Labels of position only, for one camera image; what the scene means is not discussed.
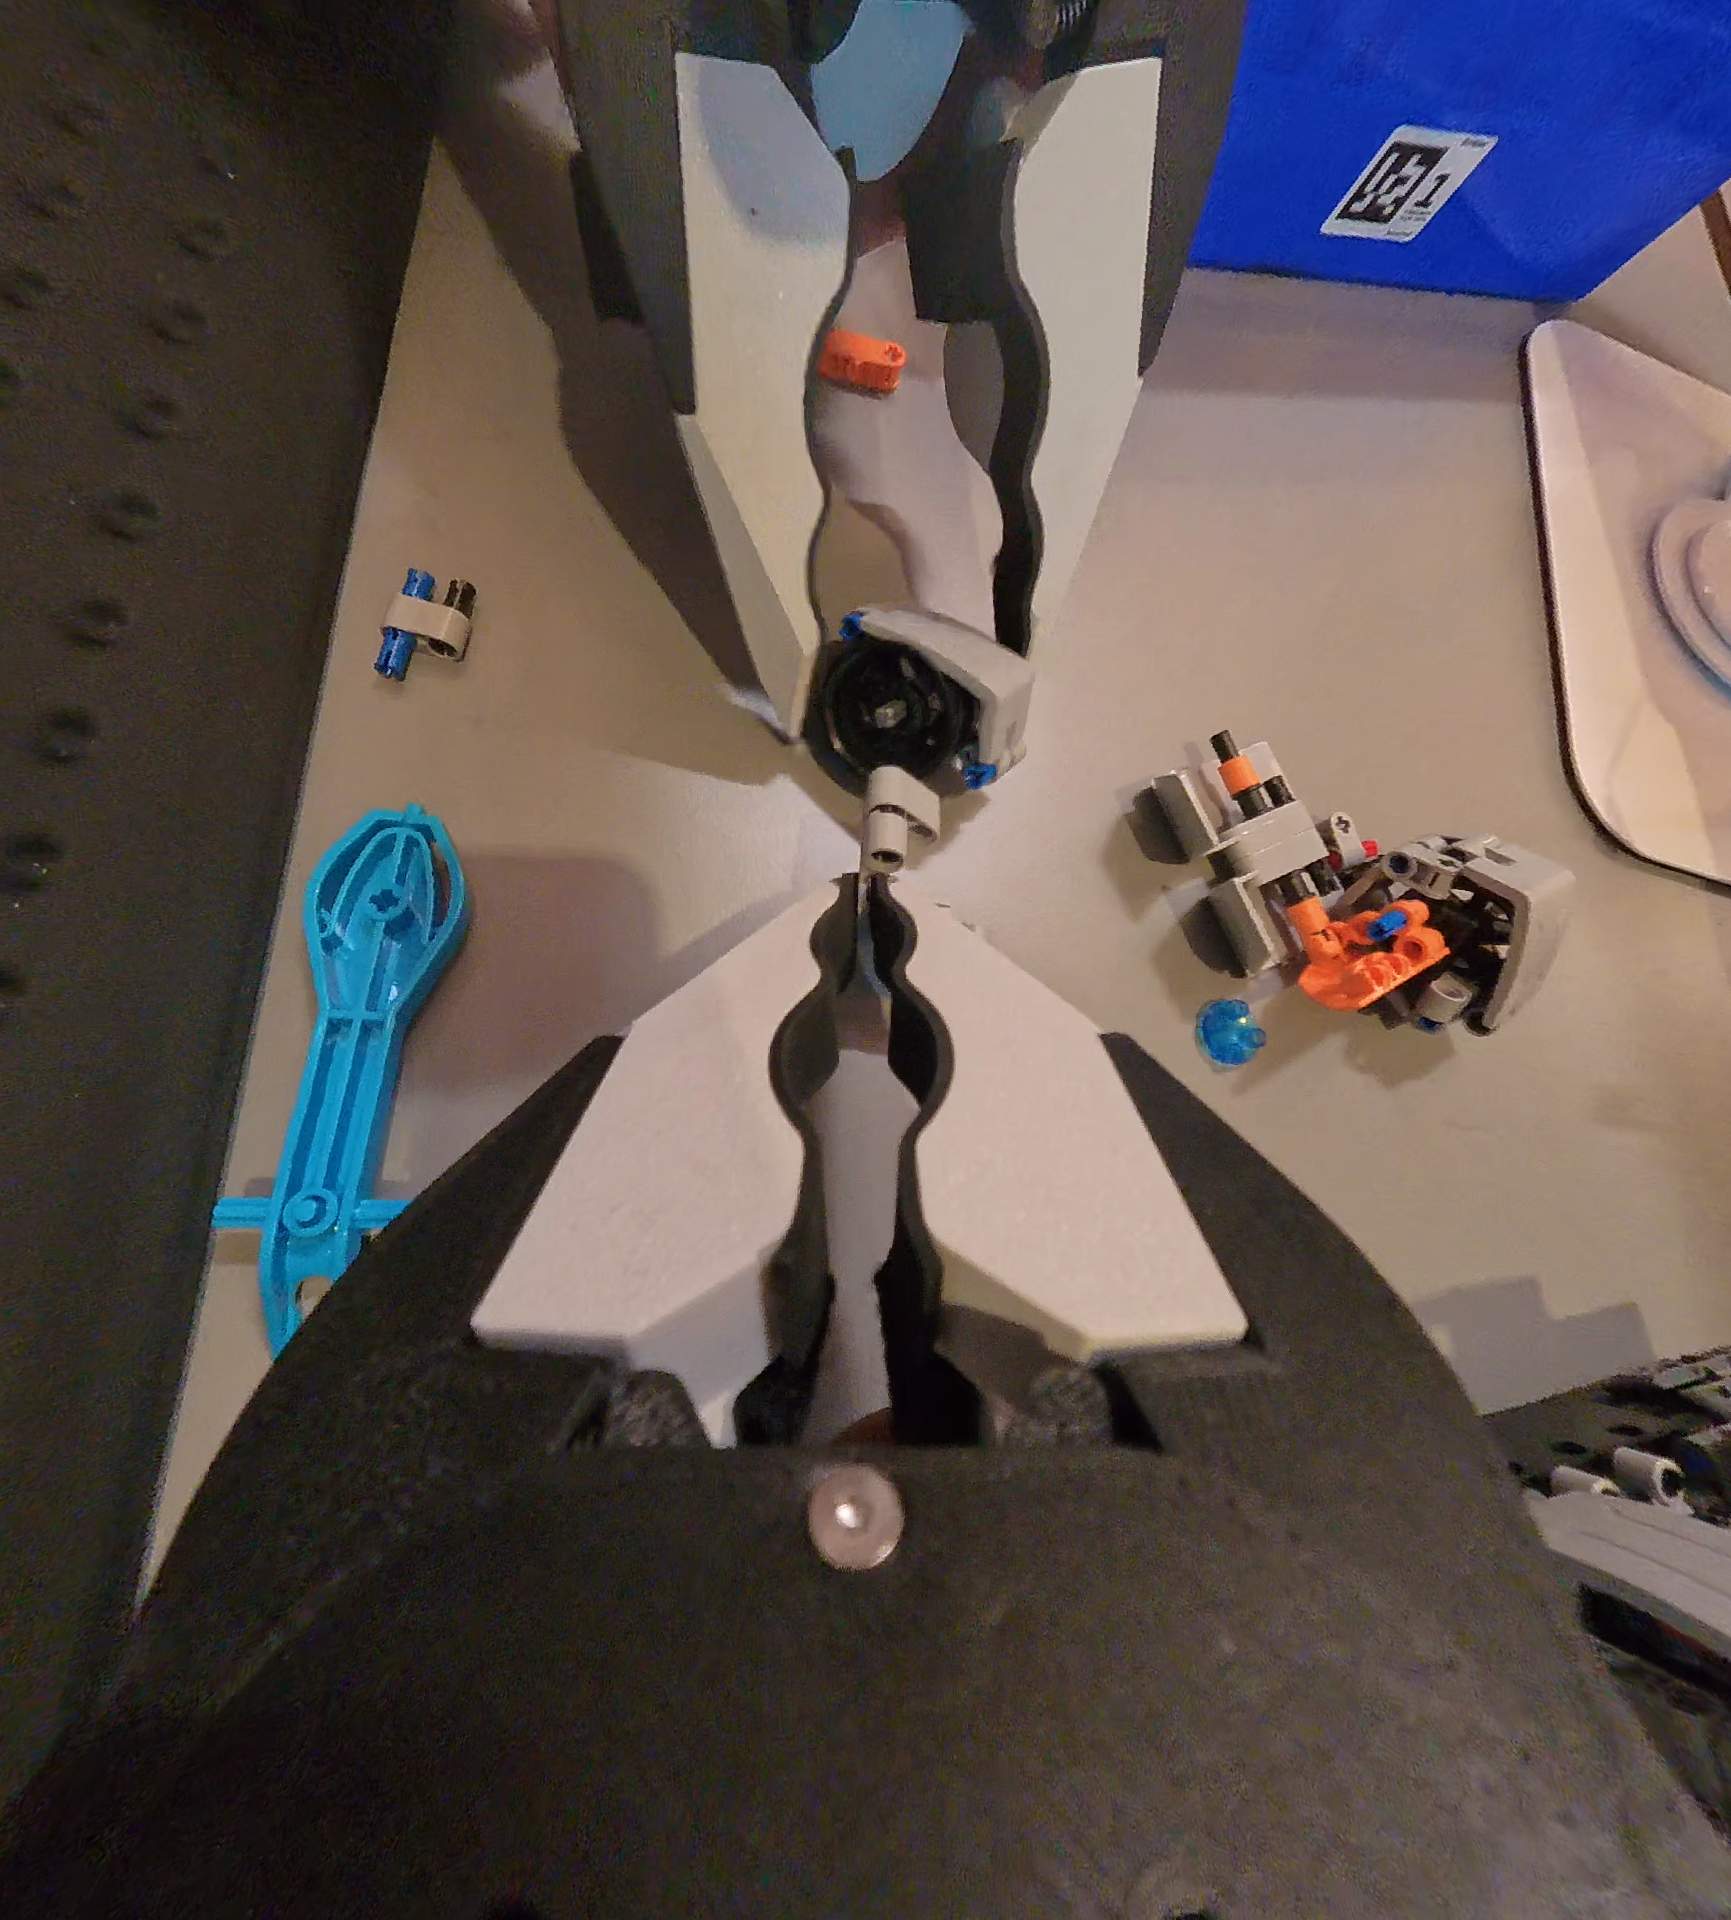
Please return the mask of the grey sleeve with blue pins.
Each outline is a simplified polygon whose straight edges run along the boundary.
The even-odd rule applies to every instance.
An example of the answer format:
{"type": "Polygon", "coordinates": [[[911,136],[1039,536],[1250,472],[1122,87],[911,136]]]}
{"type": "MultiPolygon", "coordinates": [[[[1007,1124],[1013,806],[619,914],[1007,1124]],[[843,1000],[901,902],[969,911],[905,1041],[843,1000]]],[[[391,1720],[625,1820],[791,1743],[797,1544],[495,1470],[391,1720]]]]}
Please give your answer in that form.
{"type": "Polygon", "coordinates": [[[477,587],[471,580],[453,577],[439,590],[433,572],[409,566],[381,621],[373,672],[399,684],[417,654],[463,659],[473,634],[475,606],[477,587]]]}

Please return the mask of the large grey tracked brick vehicle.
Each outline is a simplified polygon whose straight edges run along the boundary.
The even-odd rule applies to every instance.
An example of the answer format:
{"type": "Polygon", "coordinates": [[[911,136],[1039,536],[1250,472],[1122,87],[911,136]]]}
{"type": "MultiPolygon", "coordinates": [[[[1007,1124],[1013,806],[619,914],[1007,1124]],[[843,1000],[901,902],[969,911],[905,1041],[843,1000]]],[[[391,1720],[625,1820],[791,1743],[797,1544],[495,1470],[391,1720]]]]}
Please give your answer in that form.
{"type": "Polygon", "coordinates": [[[1482,1422],[1612,1675],[1731,1822],[1731,1343],[1482,1422]]]}

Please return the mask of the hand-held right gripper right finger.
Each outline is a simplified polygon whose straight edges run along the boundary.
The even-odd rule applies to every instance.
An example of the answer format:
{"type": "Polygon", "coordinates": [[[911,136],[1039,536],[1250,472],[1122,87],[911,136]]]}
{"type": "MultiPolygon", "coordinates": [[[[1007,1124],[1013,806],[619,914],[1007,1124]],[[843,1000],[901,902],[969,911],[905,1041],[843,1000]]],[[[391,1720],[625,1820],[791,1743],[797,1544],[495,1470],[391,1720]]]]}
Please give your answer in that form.
{"type": "Polygon", "coordinates": [[[1246,1312],[1093,1019],[891,878],[873,964],[915,1103],[877,1274],[893,1402],[963,1380],[1033,1412],[1126,1360],[1240,1353],[1246,1312]]]}

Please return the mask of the grey axle connector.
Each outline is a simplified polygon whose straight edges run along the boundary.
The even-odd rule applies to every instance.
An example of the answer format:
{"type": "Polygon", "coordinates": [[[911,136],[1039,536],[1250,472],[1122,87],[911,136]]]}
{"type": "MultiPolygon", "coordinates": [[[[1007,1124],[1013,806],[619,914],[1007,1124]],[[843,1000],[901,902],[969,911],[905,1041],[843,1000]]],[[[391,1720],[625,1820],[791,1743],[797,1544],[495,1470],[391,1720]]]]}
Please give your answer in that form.
{"type": "Polygon", "coordinates": [[[939,832],[939,798],[925,779],[895,763],[877,765],[863,796],[861,859],[865,875],[903,870],[911,841],[933,841],[939,832]]]}

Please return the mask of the black dimpled foam mat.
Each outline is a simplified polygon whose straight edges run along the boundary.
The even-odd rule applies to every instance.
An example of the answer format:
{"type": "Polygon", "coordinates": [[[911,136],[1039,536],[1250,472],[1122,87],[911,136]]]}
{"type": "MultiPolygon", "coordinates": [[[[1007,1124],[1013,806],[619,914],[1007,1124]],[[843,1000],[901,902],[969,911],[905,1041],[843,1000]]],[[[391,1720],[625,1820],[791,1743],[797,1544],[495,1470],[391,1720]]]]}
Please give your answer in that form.
{"type": "Polygon", "coordinates": [[[449,4],[0,4],[0,1802],[121,1632],[449,4]]]}

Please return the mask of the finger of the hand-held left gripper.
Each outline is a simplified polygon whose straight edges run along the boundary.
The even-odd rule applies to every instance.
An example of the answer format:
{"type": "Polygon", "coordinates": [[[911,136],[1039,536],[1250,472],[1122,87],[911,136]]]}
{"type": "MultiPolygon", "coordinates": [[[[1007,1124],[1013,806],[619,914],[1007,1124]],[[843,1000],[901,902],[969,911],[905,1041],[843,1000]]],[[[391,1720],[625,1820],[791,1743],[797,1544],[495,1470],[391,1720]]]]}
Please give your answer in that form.
{"type": "Polygon", "coordinates": [[[679,55],[677,129],[693,381],[679,436],[751,668],[797,738],[825,643],[809,388],[849,277],[851,181],[757,61],[679,55]]]}
{"type": "Polygon", "coordinates": [[[953,427],[991,483],[991,630],[1027,651],[1067,598],[1140,392],[1160,103],[1154,55],[973,94],[945,233],[967,296],[945,324],[953,427]]]}

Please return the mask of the small grey orange brick assembly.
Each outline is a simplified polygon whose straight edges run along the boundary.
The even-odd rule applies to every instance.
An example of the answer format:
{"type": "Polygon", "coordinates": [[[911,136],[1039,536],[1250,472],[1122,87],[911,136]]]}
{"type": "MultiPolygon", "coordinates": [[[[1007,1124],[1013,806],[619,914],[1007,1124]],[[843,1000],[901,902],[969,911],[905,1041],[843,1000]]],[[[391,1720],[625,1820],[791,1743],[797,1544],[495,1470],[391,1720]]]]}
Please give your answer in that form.
{"type": "Polygon", "coordinates": [[[1564,866],[1488,832],[1380,841],[1302,800],[1260,739],[1192,742],[1144,803],[1202,884],[1192,941],[1260,1021],[1280,988],[1384,1029],[1488,1038],[1532,1002],[1568,932],[1564,866]]]}

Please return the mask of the white printed tag sticker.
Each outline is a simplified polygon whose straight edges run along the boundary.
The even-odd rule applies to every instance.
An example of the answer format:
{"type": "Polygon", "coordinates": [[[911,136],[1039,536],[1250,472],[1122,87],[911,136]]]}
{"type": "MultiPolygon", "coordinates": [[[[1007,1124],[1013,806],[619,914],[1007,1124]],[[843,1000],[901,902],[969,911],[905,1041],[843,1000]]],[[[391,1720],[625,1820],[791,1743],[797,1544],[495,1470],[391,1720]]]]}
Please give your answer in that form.
{"type": "Polygon", "coordinates": [[[1356,174],[1318,232],[1378,243],[1406,243],[1448,204],[1496,136],[1396,125],[1356,174]]]}

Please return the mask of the blue storage bin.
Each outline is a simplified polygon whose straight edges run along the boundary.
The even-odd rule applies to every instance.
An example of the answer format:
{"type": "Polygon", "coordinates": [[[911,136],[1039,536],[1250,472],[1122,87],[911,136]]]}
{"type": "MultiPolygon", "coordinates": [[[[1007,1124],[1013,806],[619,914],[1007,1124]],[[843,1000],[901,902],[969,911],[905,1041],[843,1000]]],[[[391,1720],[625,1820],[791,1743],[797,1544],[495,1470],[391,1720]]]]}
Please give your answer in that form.
{"type": "Polygon", "coordinates": [[[1188,262],[1562,303],[1731,180],[1731,2],[1248,4],[1188,262]],[[1406,243],[1318,227],[1392,127],[1496,136],[1406,243]]]}

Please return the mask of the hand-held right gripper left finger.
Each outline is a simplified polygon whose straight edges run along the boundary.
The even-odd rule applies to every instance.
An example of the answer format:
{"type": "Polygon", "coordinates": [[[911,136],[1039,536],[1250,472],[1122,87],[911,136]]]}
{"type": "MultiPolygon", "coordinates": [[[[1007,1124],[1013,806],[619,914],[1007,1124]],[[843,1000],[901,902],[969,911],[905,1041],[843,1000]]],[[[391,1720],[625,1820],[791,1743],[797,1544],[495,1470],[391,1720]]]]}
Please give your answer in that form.
{"type": "Polygon", "coordinates": [[[825,879],[623,1035],[471,1317],[493,1348],[585,1353],[729,1412],[775,1352],[763,1268],[799,1203],[803,1140],[771,1077],[819,982],[825,879]]]}

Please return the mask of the light blue paddle piece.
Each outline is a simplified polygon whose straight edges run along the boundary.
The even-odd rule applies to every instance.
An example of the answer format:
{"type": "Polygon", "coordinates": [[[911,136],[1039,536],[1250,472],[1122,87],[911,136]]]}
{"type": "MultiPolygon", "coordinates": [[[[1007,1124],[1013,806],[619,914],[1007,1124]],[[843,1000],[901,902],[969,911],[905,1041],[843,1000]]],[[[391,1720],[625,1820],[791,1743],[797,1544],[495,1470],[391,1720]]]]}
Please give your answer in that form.
{"type": "Polygon", "coordinates": [[[271,1186],[223,1196],[211,1226],[253,1234],[263,1331],[283,1352],[309,1283],[333,1283],[407,1210],[377,1191],[401,1049],[463,946],[465,873],[443,821],[371,809],[319,858],[301,899],[315,1021],[271,1186]]]}

